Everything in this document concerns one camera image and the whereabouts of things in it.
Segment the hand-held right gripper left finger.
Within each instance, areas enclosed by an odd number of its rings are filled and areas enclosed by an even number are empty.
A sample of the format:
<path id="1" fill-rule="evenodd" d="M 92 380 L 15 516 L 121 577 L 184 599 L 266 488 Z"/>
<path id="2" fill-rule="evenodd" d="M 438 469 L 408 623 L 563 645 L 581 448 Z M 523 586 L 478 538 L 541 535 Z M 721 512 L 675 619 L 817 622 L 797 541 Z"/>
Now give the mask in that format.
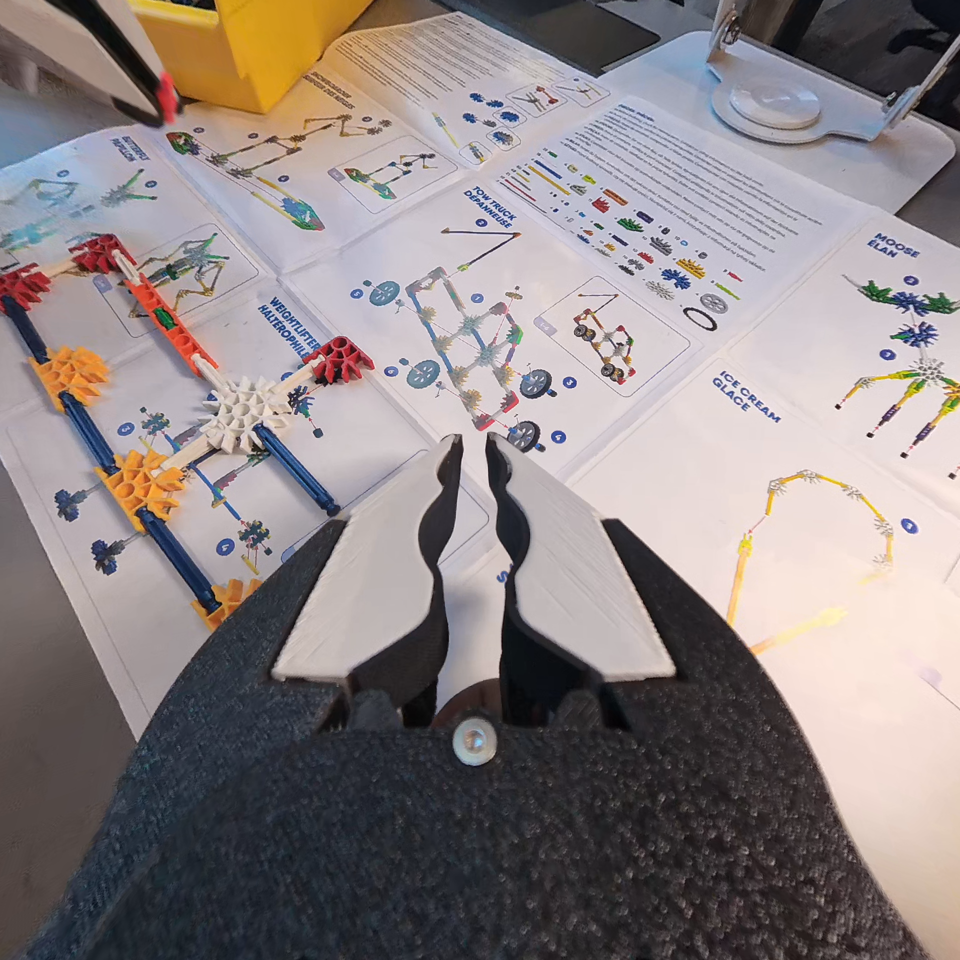
<path id="1" fill-rule="evenodd" d="M 463 453 L 461 435 L 442 438 L 350 513 L 273 678 L 380 690 L 407 726 L 431 723 L 450 640 L 439 559 Z"/>

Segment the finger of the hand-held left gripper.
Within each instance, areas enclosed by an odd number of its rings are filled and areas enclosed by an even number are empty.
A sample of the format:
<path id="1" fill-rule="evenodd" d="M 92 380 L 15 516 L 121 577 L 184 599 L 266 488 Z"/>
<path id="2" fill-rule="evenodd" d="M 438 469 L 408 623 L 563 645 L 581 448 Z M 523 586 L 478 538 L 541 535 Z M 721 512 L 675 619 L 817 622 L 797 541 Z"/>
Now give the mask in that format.
<path id="1" fill-rule="evenodd" d="M 43 69 L 134 121 L 162 126 L 159 111 L 134 111 L 95 86 L 103 53 L 81 21 L 82 1 L 3 1 L 2 48 L 23 55 Z"/>
<path id="2" fill-rule="evenodd" d="M 92 84 L 134 112 L 159 112 L 156 90 L 164 68 L 131 4 L 82 1 L 80 21 L 103 54 Z"/>

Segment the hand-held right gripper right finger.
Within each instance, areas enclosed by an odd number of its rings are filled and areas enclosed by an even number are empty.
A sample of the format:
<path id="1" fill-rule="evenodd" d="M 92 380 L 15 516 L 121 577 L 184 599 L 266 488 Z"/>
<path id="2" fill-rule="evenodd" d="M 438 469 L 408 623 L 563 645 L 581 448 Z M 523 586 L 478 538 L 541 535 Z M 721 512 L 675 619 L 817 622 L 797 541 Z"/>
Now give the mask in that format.
<path id="1" fill-rule="evenodd" d="M 573 691 L 676 669 L 595 510 L 504 437 L 486 437 L 496 534 L 511 569 L 501 630 L 504 720 L 546 725 Z"/>

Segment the yellow plastic bin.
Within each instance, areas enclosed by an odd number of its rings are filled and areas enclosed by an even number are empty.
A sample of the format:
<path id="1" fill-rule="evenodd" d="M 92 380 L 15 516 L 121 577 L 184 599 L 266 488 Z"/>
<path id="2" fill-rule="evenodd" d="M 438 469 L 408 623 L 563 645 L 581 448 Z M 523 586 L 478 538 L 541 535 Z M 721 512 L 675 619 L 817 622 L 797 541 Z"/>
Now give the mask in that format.
<path id="1" fill-rule="evenodd" d="M 370 1 L 131 1 L 179 94 L 265 114 Z"/>

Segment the colourful construction toy model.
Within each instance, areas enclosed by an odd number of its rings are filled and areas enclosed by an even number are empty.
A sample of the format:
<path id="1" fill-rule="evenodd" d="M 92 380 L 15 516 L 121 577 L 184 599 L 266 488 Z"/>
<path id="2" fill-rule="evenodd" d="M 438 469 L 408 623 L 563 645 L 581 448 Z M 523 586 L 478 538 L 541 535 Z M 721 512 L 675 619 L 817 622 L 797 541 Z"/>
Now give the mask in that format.
<path id="1" fill-rule="evenodd" d="M 116 571 L 117 559 L 137 538 L 151 540 L 193 595 L 192 606 L 206 628 L 215 631 L 261 585 L 231 579 L 210 582 L 170 529 L 179 494 L 186 490 L 188 474 L 196 475 L 213 493 L 198 465 L 214 454 L 243 454 L 247 460 L 278 462 L 306 495 L 330 518 L 341 511 L 333 495 L 282 440 L 295 415 L 321 386 L 349 383 L 375 368 L 370 357 L 354 342 L 337 337 L 320 344 L 303 357 L 300 367 L 285 379 L 229 378 L 182 322 L 144 267 L 130 258 L 113 234 L 100 234 L 69 248 L 70 257 L 50 268 L 29 263 L 2 272 L 2 313 L 15 328 L 29 357 L 39 387 L 54 410 L 73 427 L 93 462 L 100 486 L 109 494 L 130 524 L 126 539 L 96 540 L 91 546 L 95 567 L 102 574 Z M 60 275 L 121 276 L 123 286 L 161 338 L 182 360 L 188 371 L 209 387 L 203 405 L 209 412 L 196 435 L 186 443 L 172 440 L 166 453 L 148 442 L 143 448 L 117 453 L 90 414 L 110 381 L 107 362 L 84 347 L 54 350 L 35 327 L 30 309 L 42 302 Z"/>

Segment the white desk stand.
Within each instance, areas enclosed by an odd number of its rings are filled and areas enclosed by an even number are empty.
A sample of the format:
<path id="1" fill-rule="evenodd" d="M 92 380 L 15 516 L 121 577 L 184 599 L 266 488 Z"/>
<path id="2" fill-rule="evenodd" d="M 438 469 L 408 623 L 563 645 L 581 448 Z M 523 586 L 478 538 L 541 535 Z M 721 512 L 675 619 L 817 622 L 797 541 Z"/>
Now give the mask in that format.
<path id="1" fill-rule="evenodd" d="M 891 213 L 954 158 L 952 138 L 932 121 L 909 115 L 953 63 L 958 39 L 924 80 L 882 101 L 740 38 L 739 27 L 736 2 L 719 2 L 710 30 L 624 58 L 603 79 Z"/>

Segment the printed paper instruction sheet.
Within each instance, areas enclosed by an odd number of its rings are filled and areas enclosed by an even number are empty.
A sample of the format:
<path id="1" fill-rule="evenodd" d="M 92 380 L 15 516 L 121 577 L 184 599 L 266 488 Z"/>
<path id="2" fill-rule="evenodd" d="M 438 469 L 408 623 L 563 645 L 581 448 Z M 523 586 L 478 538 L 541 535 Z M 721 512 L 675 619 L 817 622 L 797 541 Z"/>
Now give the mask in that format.
<path id="1" fill-rule="evenodd" d="M 2 273 L 115 235 L 229 378 L 337 337 L 374 365 L 282 441 L 348 517 L 462 435 L 440 567 L 454 654 L 491 671 L 508 579 L 481 492 L 504 437 L 625 522 L 738 634 L 870 870 L 958 958 L 958 249 L 578 76 L 462 13 L 347 33 L 274 114 L 191 105 L 2 169 Z M 122 277 L 57 276 L 30 318 L 109 367 L 117 453 L 210 412 Z M 206 633 L 2 325 L 2 456 L 130 726 Z M 272 460 L 198 464 L 170 529 L 215 585 L 267 581 L 331 519 Z"/>

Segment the black flat pad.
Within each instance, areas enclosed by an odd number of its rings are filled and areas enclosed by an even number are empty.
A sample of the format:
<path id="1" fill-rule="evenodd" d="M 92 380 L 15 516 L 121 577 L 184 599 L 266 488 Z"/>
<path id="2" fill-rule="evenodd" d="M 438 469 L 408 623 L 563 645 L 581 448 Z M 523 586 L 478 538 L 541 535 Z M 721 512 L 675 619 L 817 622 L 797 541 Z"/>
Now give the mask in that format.
<path id="1" fill-rule="evenodd" d="M 443 1 L 598 77 L 661 40 L 658 33 L 584 1 Z"/>

